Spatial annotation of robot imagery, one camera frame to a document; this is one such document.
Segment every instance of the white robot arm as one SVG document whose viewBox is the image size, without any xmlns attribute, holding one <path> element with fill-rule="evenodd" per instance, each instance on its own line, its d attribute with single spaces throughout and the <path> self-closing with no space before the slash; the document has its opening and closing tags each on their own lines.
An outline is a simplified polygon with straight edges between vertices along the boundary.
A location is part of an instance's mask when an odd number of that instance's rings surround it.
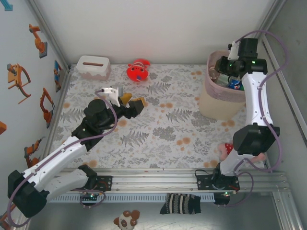
<svg viewBox="0 0 307 230">
<path fill-rule="evenodd" d="M 23 173 L 15 170 L 9 175 L 8 197 L 26 217 L 36 215 L 47 202 L 65 192 L 76 188 L 93 189 L 97 185 L 97 173 L 87 165 L 65 176 L 55 176 L 112 132 L 115 126 L 111 125 L 119 118 L 131 119 L 144 108 L 144 98 L 130 101 L 132 94 L 121 95 L 121 88 L 104 88 L 97 92 L 110 94 L 112 105 L 105 99 L 91 101 L 84 110 L 82 123 L 60 147 Z"/>
<path fill-rule="evenodd" d="M 233 180 L 231 177 L 238 175 L 243 166 L 242 161 L 266 152 L 274 143 L 275 137 L 270 128 L 277 136 L 280 134 L 279 127 L 273 126 L 268 109 L 266 83 L 263 83 L 267 77 L 267 64 L 266 60 L 258 58 L 257 45 L 256 38 L 243 38 L 240 43 L 233 42 L 228 46 L 229 56 L 221 57 L 215 65 L 217 72 L 241 79 L 247 107 L 246 126 L 233 136 L 234 149 L 213 171 L 213 184 L 219 188 L 228 187 L 227 183 L 230 181 L 237 181 L 237 178 Z"/>
</svg>

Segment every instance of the patterned mat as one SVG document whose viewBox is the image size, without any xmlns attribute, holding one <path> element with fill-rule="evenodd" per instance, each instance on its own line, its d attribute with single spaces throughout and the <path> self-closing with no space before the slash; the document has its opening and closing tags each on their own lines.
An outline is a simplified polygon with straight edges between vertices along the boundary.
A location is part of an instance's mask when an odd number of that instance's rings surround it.
<svg viewBox="0 0 307 230">
<path fill-rule="evenodd" d="M 229 142 L 244 126 L 243 107 L 233 119 L 222 122 L 198 110 L 206 66 L 151 65 L 146 81 L 132 82 L 127 65 L 112 65 L 107 81 L 85 80 L 75 66 L 54 136 L 52 150 L 61 145 L 81 123 L 83 110 L 95 97 L 94 91 L 123 85 L 133 97 L 143 96 L 146 107 L 131 120 L 121 118 L 113 133 L 69 168 L 88 164 L 93 168 L 199 168 L 215 167 L 217 145 Z"/>
</svg>

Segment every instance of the tissue box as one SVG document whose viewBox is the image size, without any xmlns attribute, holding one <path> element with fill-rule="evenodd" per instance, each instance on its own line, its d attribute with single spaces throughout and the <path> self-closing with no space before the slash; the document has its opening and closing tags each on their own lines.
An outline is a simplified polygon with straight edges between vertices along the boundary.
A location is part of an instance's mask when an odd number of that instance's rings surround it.
<svg viewBox="0 0 307 230">
<path fill-rule="evenodd" d="M 111 66 L 106 57 L 82 56 L 78 61 L 77 70 L 83 78 L 106 81 L 110 76 Z"/>
</svg>

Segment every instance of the stuffed toy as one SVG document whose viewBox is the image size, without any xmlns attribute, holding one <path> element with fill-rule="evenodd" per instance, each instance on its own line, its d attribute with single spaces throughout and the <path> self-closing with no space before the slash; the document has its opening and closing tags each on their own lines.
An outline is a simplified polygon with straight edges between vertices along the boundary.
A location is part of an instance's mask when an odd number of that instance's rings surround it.
<svg viewBox="0 0 307 230">
<path fill-rule="evenodd" d="M 147 67 L 150 65 L 149 61 L 145 59 L 137 59 L 133 64 L 128 64 L 127 75 L 133 81 L 142 81 L 147 78 Z"/>
<path fill-rule="evenodd" d="M 224 161 L 228 157 L 232 149 L 234 148 L 234 145 L 231 143 L 222 143 L 219 144 L 217 148 L 220 152 L 222 152 L 220 160 Z M 263 153 L 260 153 L 258 156 L 253 157 L 250 161 L 252 163 L 256 163 L 259 161 L 264 161 L 265 159 L 266 159 L 265 155 Z"/>
<path fill-rule="evenodd" d="M 138 210 L 133 210 L 132 212 L 124 211 L 113 222 L 121 230 L 133 230 L 134 226 L 138 223 L 137 219 L 139 217 L 140 217 L 140 212 Z"/>
</svg>

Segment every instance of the gray metal surface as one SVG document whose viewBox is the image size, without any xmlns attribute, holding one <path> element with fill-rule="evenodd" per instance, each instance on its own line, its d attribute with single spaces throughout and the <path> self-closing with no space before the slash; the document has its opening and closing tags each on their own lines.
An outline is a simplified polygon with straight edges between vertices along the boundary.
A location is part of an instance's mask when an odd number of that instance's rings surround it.
<svg viewBox="0 0 307 230">
<path fill-rule="evenodd" d="M 302 230 L 303 225 L 298 215 L 293 196 L 288 192 L 273 192 L 279 220 L 284 230 Z"/>
<path fill-rule="evenodd" d="M 287 0 L 275 0 L 272 4 L 271 8 L 269 9 L 268 14 L 264 17 L 264 20 L 259 27 L 261 30 L 268 30 L 274 20 L 276 19 L 277 15 L 279 14 L 280 10 L 283 8 L 284 4 Z M 256 38 L 259 38 L 261 33 L 256 34 Z"/>
<path fill-rule="evenodd" d="M 289 50 L 289 65 L 268 81 L 268 104 L 274 124 L 281 129 L 280 140 L 283 146 L 283 161 L 278 168 L 287 173 L 294 201 L 303 226 L 307 228 L 307 178 L 306 162 L 306 48 L 307 1 L 289 0 L 286 2 L 270 31 L 285 42 Z M 263 39 L 274 68 L 284 62 L 284 53 L 280 45 L 271 37 Z M 269 73 L 273 71 L 268 61 Z M 276 162 L 278 148 L 273 145 L 268 156 L 270 162 Z"/>
<path fill-rule="evenodd" d="M 216 190 L 199 191 L 195 169 L 94 169 L 98 175 L 112 175 L 112 193 L 214 193 Z M 63 170 L 60 175 L 71 172 Z M 287 191 L 289 184 L 282 172 L 263 173 L 249 170 L 254 177 L 254 192 Z M 249 192 L 251 178 L 239 177 L 240 190 Z"/>
<path fill-rule="evenodd" d="M 244 196 L 235 196 L 237 202 Z M 217 208 L 201 203 L 196 215 L 160 215 L 163 204 L 102 204 L 83 210 L 78 204 L 48 204 L 33 217 L 28 230 L 119 230 L 113 220 L 125 210 L 141 212 L 135 230 L 278 230 L 278 218 L 270 196 L 254 194 L 245 204 L 235 208 Z"/>
<path fill-rule="evenodd" d="M 201 197 L 201 202 L 215 202 L 214 193 L 191 193 Z M 107 193 L 104 203 L 164 203 L 167 193 Z M 79 203 L 80 193 L 66 193 L 60 195 L 51 203 Z M 96 203 L 103 199 L 100 195 L 96 201 L 87 200 L 88 203 Z"/>
</svg>

